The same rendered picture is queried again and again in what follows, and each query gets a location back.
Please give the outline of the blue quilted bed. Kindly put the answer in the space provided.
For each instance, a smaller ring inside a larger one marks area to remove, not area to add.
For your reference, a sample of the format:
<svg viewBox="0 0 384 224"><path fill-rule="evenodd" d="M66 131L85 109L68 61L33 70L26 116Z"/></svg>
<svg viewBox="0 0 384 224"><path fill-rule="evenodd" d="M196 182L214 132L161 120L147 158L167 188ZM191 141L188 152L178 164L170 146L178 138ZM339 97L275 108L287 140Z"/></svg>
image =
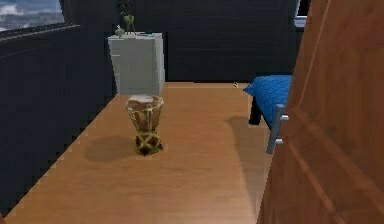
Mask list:
<svg viewBox="0 0 384 224"><path fill-rule="evenodd" d="M243 89L252 97L251 125L259 125L261 118L264 118L268 127L273 125L277 105L287 102L291 81L291 75L258 76Z"/></svg>

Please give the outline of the brown wooden room door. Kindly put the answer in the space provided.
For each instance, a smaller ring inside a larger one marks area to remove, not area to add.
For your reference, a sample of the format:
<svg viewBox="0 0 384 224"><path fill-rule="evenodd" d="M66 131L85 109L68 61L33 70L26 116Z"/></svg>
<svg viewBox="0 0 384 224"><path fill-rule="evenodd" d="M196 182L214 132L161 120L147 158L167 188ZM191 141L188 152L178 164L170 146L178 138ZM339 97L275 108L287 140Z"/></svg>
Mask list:
<svg viewBox="0 0 384 224"><path fill-rule="evenodd" d="M312 0L256 224L384 224L384 0Z"/></svg>

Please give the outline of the white chest of drawers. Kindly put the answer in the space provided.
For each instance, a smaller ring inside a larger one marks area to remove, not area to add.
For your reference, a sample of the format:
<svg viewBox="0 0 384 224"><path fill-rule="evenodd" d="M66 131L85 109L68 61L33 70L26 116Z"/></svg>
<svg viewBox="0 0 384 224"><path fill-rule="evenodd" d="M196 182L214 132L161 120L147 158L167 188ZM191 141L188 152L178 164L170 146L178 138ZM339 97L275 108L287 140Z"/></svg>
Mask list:
<svg viewBox="0 0 384 224"><path fill-rule="evenodd" d="M108 38L119 95L159 95L165 83L163 37L144 32Z"/></svg>

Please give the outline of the brown wicker basket stool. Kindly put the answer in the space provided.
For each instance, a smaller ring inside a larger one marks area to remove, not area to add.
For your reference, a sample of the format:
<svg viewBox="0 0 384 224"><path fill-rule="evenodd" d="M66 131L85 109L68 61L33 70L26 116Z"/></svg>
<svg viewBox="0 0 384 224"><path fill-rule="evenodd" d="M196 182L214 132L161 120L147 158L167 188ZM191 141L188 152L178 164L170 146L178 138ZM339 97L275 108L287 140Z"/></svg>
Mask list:
<svg viewBox="0 0 384 224"><path fill-rule="evenodd" d="M137 154L148 156L163 149L158 134L163 105L163 98L157 95L131 95L126 101L126 110L136 130Z"/></svg>

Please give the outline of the green house plant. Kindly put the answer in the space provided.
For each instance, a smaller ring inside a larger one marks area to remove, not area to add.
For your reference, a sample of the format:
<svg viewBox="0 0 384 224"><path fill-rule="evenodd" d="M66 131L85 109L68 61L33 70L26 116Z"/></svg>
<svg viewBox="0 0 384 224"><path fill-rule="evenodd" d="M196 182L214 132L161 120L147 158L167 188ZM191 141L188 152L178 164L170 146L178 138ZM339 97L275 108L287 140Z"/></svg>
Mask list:
<svg viewBox="0 0 384 224"><path fill-rule="evenodd" d="M135 16L133 15L131 0L119 0L118 4L119 16L126 24L128 33L135 31Z"/></svg>

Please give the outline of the window with cloudy view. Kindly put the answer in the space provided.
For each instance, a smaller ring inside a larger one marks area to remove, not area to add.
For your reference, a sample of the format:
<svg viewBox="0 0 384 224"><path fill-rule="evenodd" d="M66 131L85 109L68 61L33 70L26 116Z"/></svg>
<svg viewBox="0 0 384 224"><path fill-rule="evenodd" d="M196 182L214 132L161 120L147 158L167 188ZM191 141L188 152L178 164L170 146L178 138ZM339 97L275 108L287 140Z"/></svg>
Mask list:
<svg viewBox="0 0 384 224"><path fill-rule="evenodd" d="M0 0L0 32L64 21L60 0Z"/></svg>

